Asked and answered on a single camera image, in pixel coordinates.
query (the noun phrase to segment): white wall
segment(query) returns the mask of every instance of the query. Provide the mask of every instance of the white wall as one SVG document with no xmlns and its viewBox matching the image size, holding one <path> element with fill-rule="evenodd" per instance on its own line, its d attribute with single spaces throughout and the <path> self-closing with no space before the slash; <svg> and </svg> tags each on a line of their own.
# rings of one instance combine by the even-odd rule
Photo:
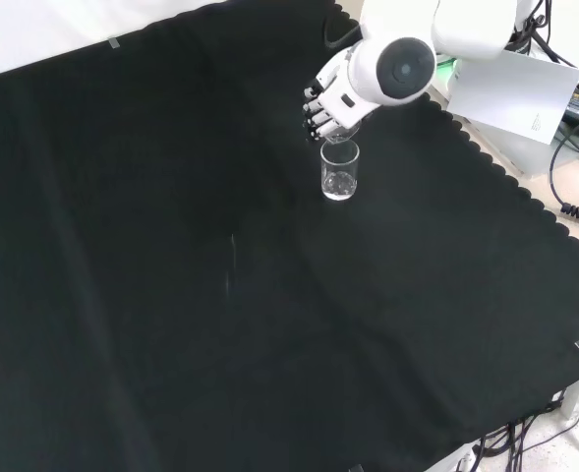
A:
<svg viewBox="0 0 579 472">
<path fill-rule="evenodd" d="M 0 0 L 0 73 L 221 0 Z"/>
</svg>

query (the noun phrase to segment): clear glass cup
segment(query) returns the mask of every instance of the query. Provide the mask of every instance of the clear glass cup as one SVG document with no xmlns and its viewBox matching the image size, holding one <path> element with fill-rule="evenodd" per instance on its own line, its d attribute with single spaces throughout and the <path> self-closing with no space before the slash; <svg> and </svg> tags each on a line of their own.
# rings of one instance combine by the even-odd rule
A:
<svg viewBox="0 0 579 472">
<path fill-rule="evenodd" d="M 352 140 L 321 147 L 321 191 L 331 200 L 348 200 L 357 190 L 359 147 Z"/>
</svg>

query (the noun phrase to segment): black tablecloth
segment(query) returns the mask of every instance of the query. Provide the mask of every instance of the black tablecloth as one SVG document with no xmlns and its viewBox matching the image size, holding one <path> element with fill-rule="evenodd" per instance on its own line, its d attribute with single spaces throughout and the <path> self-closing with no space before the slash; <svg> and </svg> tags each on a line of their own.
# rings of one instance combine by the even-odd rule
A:
<svg viewBox="0 0 579 472">
<path fill-rule="evenodd" d="M 421 471 L 579 378 L 579 243 L 427 98 L 320 195 L 326 0 L 0 76 L 0 472 Z"/>
</svg>

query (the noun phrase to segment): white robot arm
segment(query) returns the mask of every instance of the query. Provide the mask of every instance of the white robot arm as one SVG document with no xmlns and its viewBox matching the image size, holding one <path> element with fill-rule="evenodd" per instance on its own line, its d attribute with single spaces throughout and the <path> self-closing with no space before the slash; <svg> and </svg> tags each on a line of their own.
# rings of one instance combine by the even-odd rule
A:
<svg viewBox="0 0 579 472">
<path fill-rule="evenodd" d="M 338 52 L 305 90 L 311 139 L 350 129 L 382 105 L 418 98 L 434 78 L 437 53 L 493 59 L 534 1 L 366 0 L 363 39 Z"/>
</svg>

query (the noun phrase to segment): robotic hand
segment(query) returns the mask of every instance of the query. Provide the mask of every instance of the robotic hand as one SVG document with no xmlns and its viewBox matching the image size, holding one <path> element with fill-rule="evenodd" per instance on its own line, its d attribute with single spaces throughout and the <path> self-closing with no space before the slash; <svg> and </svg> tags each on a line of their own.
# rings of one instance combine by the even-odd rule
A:
<svg viewBox="0 0 579 472">
<path fill-rule="evenodd" d="M 493 59 L 530 15 L 533 1 L 366 0 L 363 39 L 338 52 L 305 89 L 310 138 L 350 129 L 382 105 L 418 98 L 434 78 L 437 53 Z"/>
</svg>

